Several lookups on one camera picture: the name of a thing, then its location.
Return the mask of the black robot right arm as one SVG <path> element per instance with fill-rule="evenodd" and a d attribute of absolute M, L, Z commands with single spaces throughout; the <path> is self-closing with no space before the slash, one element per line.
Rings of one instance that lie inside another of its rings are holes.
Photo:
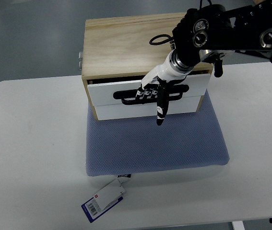
<path fill-rule="evenodd" d="M 160 37 L 153 37 L 149 43 L 156 46 L 173 41 L 179 68 L 213 63 L 216 77 L 223 74 L 221 53 L 225 51 L 265 58 L 272 63 L 272 0 L 229 11 L 212 3 L 188 9 L 172 35 L 164 34 L 165 40 L 155 42 Z"/>

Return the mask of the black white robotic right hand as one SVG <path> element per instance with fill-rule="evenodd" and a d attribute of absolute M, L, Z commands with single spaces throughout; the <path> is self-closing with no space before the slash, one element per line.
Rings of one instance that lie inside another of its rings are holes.
<path fill-rule="evenodd" d="M 192 70 L 193 66 L 189 67 L 183 64 L 174 49 L 168 54 L 163 64 L 157 65 L 143 77 L 135 99 L 144 99 L 145 95 L 156 91 L 157 125 L 160 126 L 163 123 L 167 114 L 170 89 L 183 82 Z"/>

